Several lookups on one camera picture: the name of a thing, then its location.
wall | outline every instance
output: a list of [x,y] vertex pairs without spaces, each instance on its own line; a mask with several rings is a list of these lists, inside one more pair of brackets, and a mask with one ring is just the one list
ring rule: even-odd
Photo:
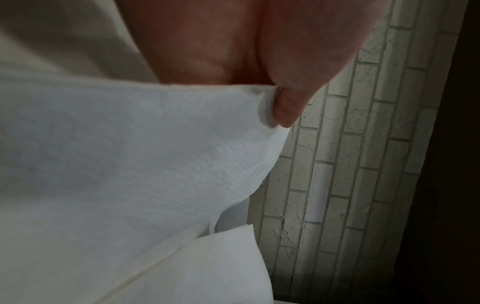
[[393,0],[250,199],[276,298],[387,296],[467,0]]

skin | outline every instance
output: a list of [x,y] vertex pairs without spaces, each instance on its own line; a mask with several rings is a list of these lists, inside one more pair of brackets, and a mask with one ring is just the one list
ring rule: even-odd
[[290,127],[352,60],[387,0],[116,0],[162,83],[271,84]]

hand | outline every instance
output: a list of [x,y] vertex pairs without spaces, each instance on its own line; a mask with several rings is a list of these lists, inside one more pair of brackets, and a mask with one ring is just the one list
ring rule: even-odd
[[272,84],[290,127],[355,56],[387,0],[116,0],[156,76],[176,84]]

textured white paper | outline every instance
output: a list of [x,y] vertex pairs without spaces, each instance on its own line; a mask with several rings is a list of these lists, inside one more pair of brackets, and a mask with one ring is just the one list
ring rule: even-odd
[[253,226],[202,237],[119,291],[105,304],[273,304]]
[[93,303],[253,193],[274,93],[0,70],[0,302]]

human hand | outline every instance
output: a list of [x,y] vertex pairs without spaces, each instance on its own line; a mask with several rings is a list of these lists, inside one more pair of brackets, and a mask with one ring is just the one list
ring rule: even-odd
[[355,56],[387,0],[116,0],[162,83],[280,87],[290,127]]

